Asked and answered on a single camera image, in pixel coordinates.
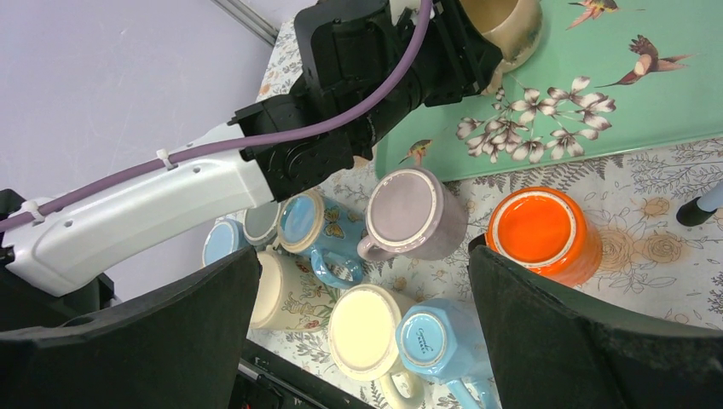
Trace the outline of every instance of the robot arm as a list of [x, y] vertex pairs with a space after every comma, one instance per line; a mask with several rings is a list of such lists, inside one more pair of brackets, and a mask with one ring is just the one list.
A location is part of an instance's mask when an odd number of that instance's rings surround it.
[[[4, 237], [0, 233], [0, 248], [9, 255], [5, 268], [63, 296], [202, 222], [288, 199], [350, 169], [355, 155], [371, 158], [372, 146], [423, 103], [478, 95], [501, 52], [477, 33], [459, 0], [435, 0], [434, 6], [411, 69], [366, 115], [300, 141], [215, 153], [156, 170]], [[389, 76], [414, 31], [408, 9], [393, 24], [388, 0], [329, 0], [299, 13], [295, 26], [304, 73], [291, 92], [239, 110], [182, 149], [294, 130], [347, 111]]]
[[[221, 124], [183, 149], [242, 136], [238, 126]], [[202, 222], [273, 199], [255, 161], [237, 151], [215, 153], [121, 183], [43, 222], [6, 232], [3, 247], [12, 248], [14, 257], [6, 268], [63, 296]]]

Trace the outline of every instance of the hummingbird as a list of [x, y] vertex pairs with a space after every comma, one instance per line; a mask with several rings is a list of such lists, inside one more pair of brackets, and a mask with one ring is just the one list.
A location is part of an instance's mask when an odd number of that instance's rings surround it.
[[[608, 13], [614, 13], [616, 11], [620, 11], [620, 8], [617, 7], [617, 3], [615, 3], [615, 0], [583, 0], [579, 3], [569, 3], [574, 6], [582, 6], [586, 10], [582, 13], [580, 17], [577, 18], [577, 20], [573, 21], [572, 24], [567, 27], [569, 30], [570, 28], [574, 26], [579, 26], [583, 21], [593, 18], [593, 20], [596, 20], [599, 16], [601, 16], [605, 11]], [[631, 11], [645, 11], [644, 9], [635, 9]]]
[[405, 156], [402, 160], [399, 161], [399, 164], [402, 164], [405, 160], [409, 158], [414, 158], [414, 164], [417, 166], [422, 165], [422, 158], [427, 156], [427, 147], [431, 145], [431, 139], [423, 139], [421, 141], [416, 141], [407, 152], [407, 156]]
[[621, 78], [620, 81], [603, 85], [597, 88], [610, 87], [613, 85], [630, 85], [635, 84], [642, 77], [650, 74], [651, 72], [666, 72], [675, 71], [681, 68], [687, 67], [685, 64], [678, 64], [678, 61], [688, 57], [692, 57], [692, 54], [687, 55], [676, 55], [675, 57], [659, 58], [657, 49], [651, 43], [651, 40], [638, 34], [637, 39], [631, 40], [633, 43], [630, 44], [630, 51], [640, 55], [638, 62], [635, 63], [635, 68], [631, 72], [625, 74], [625, 77]]

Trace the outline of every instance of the gold mug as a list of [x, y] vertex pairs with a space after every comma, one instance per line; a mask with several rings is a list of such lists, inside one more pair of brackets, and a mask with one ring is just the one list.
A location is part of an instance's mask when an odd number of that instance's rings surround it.
[[542, 31], [540, 0], [460, 0], [471, 23], [502, 51], [489, 87], [494, 93], [502, 85], [502, 74], [524, 64], [537, 50]]

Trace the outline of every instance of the orange mug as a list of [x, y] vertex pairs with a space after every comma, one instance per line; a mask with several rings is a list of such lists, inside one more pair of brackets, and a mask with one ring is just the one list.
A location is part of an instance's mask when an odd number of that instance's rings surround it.
[[530, 271], [560, 284], [582, 284], [603, 255], [595, 226], [566, 194], [528, 187], [507, 196], [492, 213], [487, 245]]

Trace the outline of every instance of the green tray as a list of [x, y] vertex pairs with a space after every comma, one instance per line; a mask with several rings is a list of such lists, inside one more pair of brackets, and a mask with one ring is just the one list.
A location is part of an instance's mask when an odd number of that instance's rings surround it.
[[[377, 176], [416, 161], [451, 181], [723, 131], [723, 1], [593, 2], [619, 10], [568, 29], [586, 8], [542, 0], [540, 47], [505, 75], [504, 95], [410, 113], [379, 143]], [[656, 61], [659, 69], [670, 70], [655, 72]], [[636, 67], [638, 73], [648, 67], [647, 73], [637, 75]], [[631, 84], [596, 88], [619, 81]], [[537, 109], [523, 117], [538, 93]], [[525, 122], [532, 112], [534, 120]]]

